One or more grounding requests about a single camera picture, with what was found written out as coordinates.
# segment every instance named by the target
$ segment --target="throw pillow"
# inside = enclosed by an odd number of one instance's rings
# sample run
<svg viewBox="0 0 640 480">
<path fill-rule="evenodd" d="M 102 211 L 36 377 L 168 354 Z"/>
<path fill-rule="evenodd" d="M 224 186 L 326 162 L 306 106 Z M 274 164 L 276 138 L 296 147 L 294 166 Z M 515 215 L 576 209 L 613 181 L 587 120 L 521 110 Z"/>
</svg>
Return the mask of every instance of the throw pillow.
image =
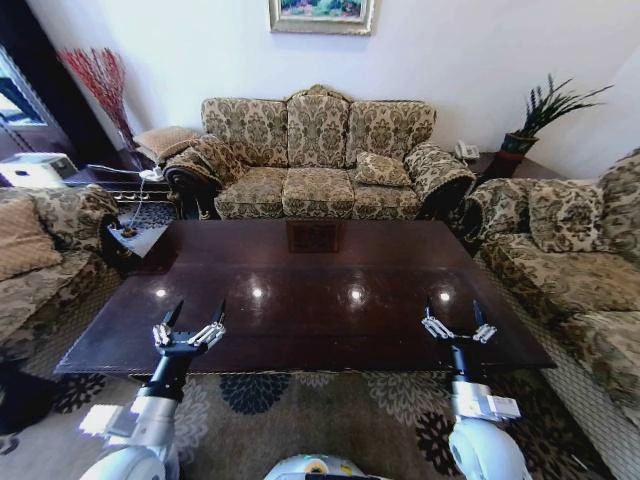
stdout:
<svg viewBox="0 0 640 480">
<path fill-rule="evenodd" d="M 153 163 L 156 163 L 156 164 L 162 163 L 162 159 L 158 158 L 158 156 L 155 153 L 153 153 L 151 150 L 149 150 L 146 147 L 138 147 L 136 148 L 136 152 L 140 152 L 149 160 L 151 160 Z"/>
<path fill-rule="evenodd" d="M 540 181 L 529 191 L 529 227 L 544 252 L 608 251 L 602 189 L 575 181 Z"/>
<path fill-rule="evenodd" d="M 411 185 L 411 179 L 404 169 L 402 160 L 369 152 L 359 153 L 356 160 L 356 182 L 387 187 Z"/>
<path fill-rule="evenodd" d="M 0 204 L 0 281 L 62 262 L 42 228 L 30 197 Z"/>
<path fill-rule="evenodd" d="M 249 170 L 236 158 L 231 147 L 215 135 L 203 135 L 190 144 L 223 188 L 236 183 Z"/>
<path fill-rule="evenodd" d="M 194 130 L 182 127 L 155 128 L 133 137 L 133 141 L 144 147 L 142 153 L 151 160 L 166 160 L 177 155 L 189 146 L 189 141 L 198 138 L 200 134 Z"/>
</svg>

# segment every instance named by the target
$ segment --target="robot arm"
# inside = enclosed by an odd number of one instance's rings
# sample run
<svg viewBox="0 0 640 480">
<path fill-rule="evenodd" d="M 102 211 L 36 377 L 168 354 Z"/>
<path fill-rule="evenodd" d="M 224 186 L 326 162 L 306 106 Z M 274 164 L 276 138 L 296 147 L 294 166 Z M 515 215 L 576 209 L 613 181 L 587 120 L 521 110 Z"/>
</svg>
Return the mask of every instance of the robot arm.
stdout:
<svg viewBox="0 0 640 480">
<path fill-rule="evenodd" d="M 488 386 L 472 380 L 463 345 L 487 343 L 497 332 L 487 323 L 480 306 L 473 302 L 477 330 L 473 334 L 456 334 L 436 318 L 430 302 L 425 307 L 422 324 L 434 338 L 449 342 L 454 367 L 453 412 L 456 424 L 449 435 L 449 448 L 458 469 L 468 480 L 531 480 L 524 456 L 516 442 L 495 422 L 520 417 L 515 400 L 491 395 Z"/>
<path fill-rule="evenodd" d="M 93 465 L 82 480 L 177 480 L 179 466 L 173 446 L 174 416 L 182 401 L 182 387 L 191 361 L 207 352 L 225 333 L 225 302 L 213 322 L 199 332 L 173 330 L 183 302 L 153 327 L 160 362 L 151 380 L 139 391 L 129 410 L 116 405 L 94 405 L 80 430 L 125 445 Z"/>
</svg>

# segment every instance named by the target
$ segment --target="sofa armrest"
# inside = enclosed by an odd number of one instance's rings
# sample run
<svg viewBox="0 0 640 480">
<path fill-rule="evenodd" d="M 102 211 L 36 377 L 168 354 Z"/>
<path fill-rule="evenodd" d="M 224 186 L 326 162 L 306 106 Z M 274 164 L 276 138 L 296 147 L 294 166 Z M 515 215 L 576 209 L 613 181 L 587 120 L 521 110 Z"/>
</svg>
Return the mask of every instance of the sofa armrest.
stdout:
<svg viewBox="0 0 640 480">
<path fill-rule="evenodd" d="M 25 189 L 59 250 L 104 254 L 107 225 L 117 222 L 118 205 L 98 185 L 76 188 Z"/>
<path fill-rule="evenodd" d="M 168 159 L 163 174 L 171 191 L 180 197 L 187 217 L 219 218 L 214 200 L 222 186 L 206 158 L 198 155 L 193 147 Z"/>
<path fill-rule="evenodd" d="M 529 232 L 530 178 L 496 178 L 480 185 L 464 203 L 465 240 L 481 243 L 498 233 Z"/>
<path fill-rule="evenodd" d="M 428 142 L 417 145 L 405 157 L 404 166 L 422 202 L 417 218 L 446 220 L 475 180 L 471 170 Z"/>
</svg>

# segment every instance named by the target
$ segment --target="carpet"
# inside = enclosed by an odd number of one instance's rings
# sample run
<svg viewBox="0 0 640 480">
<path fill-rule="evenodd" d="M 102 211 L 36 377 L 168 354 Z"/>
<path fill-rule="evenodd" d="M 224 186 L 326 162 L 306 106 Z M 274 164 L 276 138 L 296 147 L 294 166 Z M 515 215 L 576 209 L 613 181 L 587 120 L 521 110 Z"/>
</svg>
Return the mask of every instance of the carpet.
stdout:
<svg viewBox="0 0 640 480">
<path fill-rule="evenodd" d="M 535 479 L 612 478 L 541 375 L 517 372 L 491 384 L 518 400 L 523 419 L 505 429 Z M 105 453 L 100 439 L 77 431 L 90 405 L 126 405 L 137 391 L 85 374 L 65 375 L 58 387 L 47 418 L 0 437 L 3 478 L 79 478 Z M 462 478 L 447 445 L 449 405 L 449 382 L 434 373 L 190 377 L 176 432 L 183 478 L 261 479 L 297 453 L 347 457 L 394 480 Z"/>
<path fill-rule="evenodd" d="M 110 229 L 111 233 L 122 245 L 142 258 L 176 219 L 175 208 L 168 203 L 143 203 L 139 211 L 137 203 L 126 203 L 119 205 L 119 209 L 120 223 L 124 227 L 135 227 L 138 233 L 129 238 L 123 237 L 121 230 Z"/>
</svg>

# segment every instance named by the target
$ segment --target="glossy table surface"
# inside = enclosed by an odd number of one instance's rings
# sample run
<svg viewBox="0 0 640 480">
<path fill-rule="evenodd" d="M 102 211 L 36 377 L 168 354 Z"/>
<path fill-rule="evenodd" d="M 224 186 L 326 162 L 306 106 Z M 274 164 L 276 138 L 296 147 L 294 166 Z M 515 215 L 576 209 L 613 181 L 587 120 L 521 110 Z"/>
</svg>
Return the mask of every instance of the glossy table surface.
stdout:
<svg viewBox="0 0 640 480">
<path fill-rule="evenodd" d="M 184 299 L 176 328 L 199 330 L 224 298 L 227 333 L 192 373 L 450 370 L 450 347 L 420 323 L 427 297 L 449 328 L 475 330 L 473 299 L 498 327 L 489 344 L 467 349 L 475 364 L 553 366 L 440 222 L 182 220 L 57 372 L 150 373 L 151 327 L 164 313 Z"/>
</svg>

